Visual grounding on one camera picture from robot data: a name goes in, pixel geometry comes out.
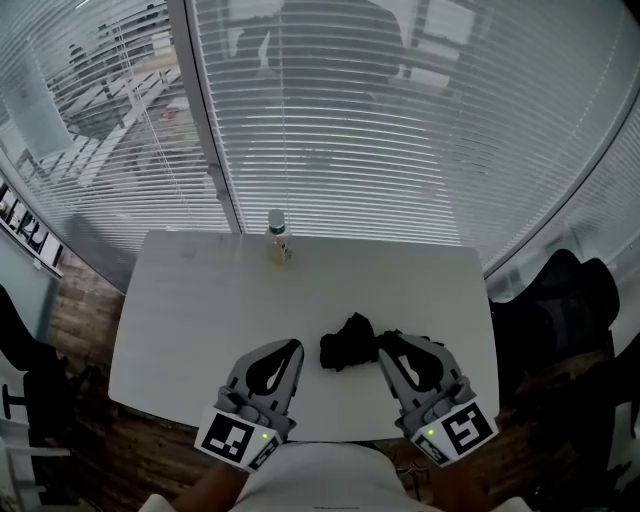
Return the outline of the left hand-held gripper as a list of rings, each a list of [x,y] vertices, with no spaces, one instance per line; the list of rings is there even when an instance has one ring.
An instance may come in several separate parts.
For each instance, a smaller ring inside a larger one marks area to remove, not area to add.
[[[267,343],[241,356],[204,410],[194,447],[254,473],[288,440],[296,422],[288,414],[304,362],[297,339]],[[266,405],[259,401],[268,401]]]

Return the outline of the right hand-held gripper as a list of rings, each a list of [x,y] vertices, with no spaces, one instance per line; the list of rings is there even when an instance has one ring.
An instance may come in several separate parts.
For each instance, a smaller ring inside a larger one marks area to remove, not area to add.
[[[458,363],[443,343],[398,334],[394,345],[395,355],[380,349],[378,360],[401,406],[395,424],[431,462],[450,466],[497,436],[496,421],[485,412],[469,379],[459,378]],[[422,403],[421,391],[442,392]]]

